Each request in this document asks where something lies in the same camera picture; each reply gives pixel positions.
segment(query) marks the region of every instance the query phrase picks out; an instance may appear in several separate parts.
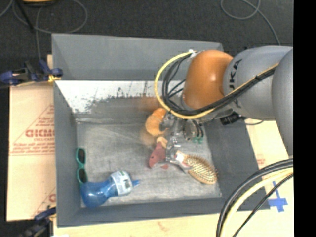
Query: blue plastic bottle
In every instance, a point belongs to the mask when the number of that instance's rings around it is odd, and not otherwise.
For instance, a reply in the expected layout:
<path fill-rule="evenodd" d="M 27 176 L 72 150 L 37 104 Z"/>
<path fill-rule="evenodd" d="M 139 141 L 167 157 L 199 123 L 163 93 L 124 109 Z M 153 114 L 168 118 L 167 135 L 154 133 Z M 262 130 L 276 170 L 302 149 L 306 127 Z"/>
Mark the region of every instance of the blue plastic bottle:
<path fill-rule="evenodd" d="M 139 180 L 132 181 L 126 171 L 117 171 L 103 182 L 86 182 L 81 184 L 80 192 L 86 207 L 101 206 L 110 197 L 124 196 L 139 184 Z"/>

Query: wooden surface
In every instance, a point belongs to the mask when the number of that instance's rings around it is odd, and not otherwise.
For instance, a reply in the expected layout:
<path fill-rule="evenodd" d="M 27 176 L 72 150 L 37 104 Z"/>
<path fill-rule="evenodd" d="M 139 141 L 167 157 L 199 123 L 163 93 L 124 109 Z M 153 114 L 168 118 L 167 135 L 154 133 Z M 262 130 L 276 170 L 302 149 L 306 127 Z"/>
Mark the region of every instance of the wooden surface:
<path fill-rule="evenodd" d="M 247 123 L 257 120 L 246 120 Z M 260 125 L 247 126 L 250 140 L 256 154 L 259 168 L 287 159 L 288 155 L 280 137 L 275 121 L 266 121 Z M 273 184 L 266 186 L 270 190 Z M 276 207 L 258 211 L 240 231 L 239 237 L 291 237 L 294 236 L 294 195 L 293 179 L 278 189 L 279 196 L 285 198 L 288 205 L 283 212 Z M 237 212 L 227 228 L 231 236 L 244 222 L 249 212 Z M 135 221 L 91 226 L 58 228 L 54 221 L 54 234 L 70 237 L 214 237 L 219 214 Z"/>

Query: black carpet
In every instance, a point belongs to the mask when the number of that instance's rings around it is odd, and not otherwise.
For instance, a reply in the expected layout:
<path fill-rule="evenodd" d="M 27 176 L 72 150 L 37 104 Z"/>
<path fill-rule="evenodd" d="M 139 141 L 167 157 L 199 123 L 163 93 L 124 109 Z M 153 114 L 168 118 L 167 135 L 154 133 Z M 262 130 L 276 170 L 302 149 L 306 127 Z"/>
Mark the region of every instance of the black carpet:
<path fill-rule="evenodd" d="M 227 16 L 221 0 L 77 0 L 85 6 L 88 18 L 74 34 L 111 35 L 205 40 L 223 44 L 234 56 L 245 48 L 264 45 L 293 46 L 294 0 L 260 0 L 258 13 L 247 20 Z M 258 0 L 247 0 L 257 5 Z M 0 15 L 10 0 L 0 0 Z M 238 17 L 254 9 L 245 2 L 226 0 L 226 10 Z M 23 6 L 36 25 L 37 7 Z M 35 34 L 13 13 L 22 17 L 17 6 L 0 17 L 0 73 L 19 69 L 25 60 L 39 57 Z M 51 32 L 69 32 L 85 21 L 84 9 L 73 0 L 59 0 L 41 9 L 38 27 Z M 51 53 L 50 34 L 39 32 L 40 56 Z M 0 237 L 15 237 L 31 222 L 5 222 L 8 154 L 8 90 L 0 91 Z"/>

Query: blue tape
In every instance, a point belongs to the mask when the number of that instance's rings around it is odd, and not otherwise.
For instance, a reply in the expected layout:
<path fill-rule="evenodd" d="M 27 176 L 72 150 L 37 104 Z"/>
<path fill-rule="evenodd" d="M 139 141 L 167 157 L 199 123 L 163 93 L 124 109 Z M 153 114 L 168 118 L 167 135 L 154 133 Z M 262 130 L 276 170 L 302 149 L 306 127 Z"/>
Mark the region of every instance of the blue tape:
<path fill-rule="evenodd" d="M 270 207 L 275 206 L 278 212 L 284 212 L 283 206 L 288 205 L 286 202 L 286 199 L 280 197 L 280 194 L 278 193 L 277 189 L 275 193 L 276 193 L 276 198 L 268 200 L 269 206 Z"/>

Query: sunglasses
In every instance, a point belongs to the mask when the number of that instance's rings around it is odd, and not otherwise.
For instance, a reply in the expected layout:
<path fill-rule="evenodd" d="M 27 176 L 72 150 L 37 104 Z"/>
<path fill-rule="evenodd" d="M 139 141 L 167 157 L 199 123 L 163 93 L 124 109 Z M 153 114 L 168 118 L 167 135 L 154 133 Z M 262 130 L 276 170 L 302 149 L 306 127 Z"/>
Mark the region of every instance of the sunglasses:
<path fill-rule="evenodd" d="M 76 161 L 78 163 L 77 180 L 80 183 L 80 185 L 88 181 L 88 176 L 84 169 L 85 159 L 86 159 L 85 149 L 77 148 L 76 149 Z"/>

